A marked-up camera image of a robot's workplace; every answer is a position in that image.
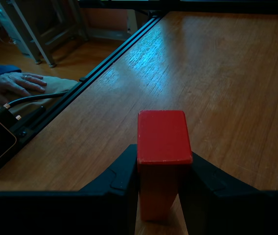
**red wooden block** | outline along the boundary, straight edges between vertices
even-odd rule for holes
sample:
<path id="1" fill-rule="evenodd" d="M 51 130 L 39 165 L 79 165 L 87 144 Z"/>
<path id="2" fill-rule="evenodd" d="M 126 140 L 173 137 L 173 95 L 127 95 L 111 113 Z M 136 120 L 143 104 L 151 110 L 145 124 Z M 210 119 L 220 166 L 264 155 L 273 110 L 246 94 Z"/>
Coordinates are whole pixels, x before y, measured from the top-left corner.
<path id="1" fill-rule="evenodd" d="M 142 220 L 166 220 L 192 163 L 185 114 L 145 110 L 138 115 L 138 171 Z"/>

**black metal rail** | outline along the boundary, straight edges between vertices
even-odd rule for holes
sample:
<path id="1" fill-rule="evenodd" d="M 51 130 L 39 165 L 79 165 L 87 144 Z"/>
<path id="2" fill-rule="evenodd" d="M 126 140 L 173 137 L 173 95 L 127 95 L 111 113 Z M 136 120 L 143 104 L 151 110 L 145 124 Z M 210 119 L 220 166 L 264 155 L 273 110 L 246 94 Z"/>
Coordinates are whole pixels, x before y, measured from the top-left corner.
<path id="1" fill-rule="evenodd" d="M 278 0 L 80 0 L 80 7 L 278 14 Z"/>

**black cable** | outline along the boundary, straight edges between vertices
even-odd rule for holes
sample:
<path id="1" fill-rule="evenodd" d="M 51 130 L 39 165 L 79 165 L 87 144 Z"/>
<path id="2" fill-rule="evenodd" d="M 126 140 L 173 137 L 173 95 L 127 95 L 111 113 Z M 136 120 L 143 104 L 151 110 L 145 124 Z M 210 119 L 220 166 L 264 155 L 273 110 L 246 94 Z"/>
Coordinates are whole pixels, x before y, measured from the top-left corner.
<path id="1" fill-rule="evenodd" d="M 67 92 L 60 92 L 60 93 L 53 93 L 53 94 L 39 94 L 39 95 L 32 95 L 32 96 L 27 96 L 19 99 L 15 99 L 11 102 L 8 102 L 6 104 L 7 109 L 10 109 L 18 104 L 25 103 L 25 102 L 30 102 L 38 99 L 48 99 L 48 98 L 56 98 L 65 95 Z"/>

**wooden table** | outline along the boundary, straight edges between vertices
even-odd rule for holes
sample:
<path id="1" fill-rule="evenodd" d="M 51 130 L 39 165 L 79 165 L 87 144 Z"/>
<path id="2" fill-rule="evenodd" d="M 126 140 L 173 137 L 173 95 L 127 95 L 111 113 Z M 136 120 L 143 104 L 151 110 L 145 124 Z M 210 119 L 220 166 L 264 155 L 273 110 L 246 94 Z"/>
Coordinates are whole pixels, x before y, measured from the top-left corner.
<path id="1" fill-rule="evenodd" d="M 137 142 L 143 109 L 184 110 L 194 152 L 278 189 L 278 16 L 167 14 L 0 170 L 0 190 L 79 190 Z M 136 234 L 186 234 L 179 200 Z"/>

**person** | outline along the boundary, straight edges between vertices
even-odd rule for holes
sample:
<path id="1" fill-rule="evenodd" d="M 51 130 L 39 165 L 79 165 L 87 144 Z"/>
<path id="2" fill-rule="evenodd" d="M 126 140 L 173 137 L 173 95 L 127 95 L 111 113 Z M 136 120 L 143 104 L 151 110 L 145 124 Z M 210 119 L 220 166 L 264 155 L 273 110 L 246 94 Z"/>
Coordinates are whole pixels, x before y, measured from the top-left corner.
<path id="1" fill-rule="evenodd" d="M 36 94 L 51 94 L 70 90 L 76 81 L 22 72 L 13 65 L 0 65 L 0 108 L 9 101 Z M 24 116 L 40 106 L 49 108 L 57 98 L 19 104 L 10 109 L 14 115 Z"/>

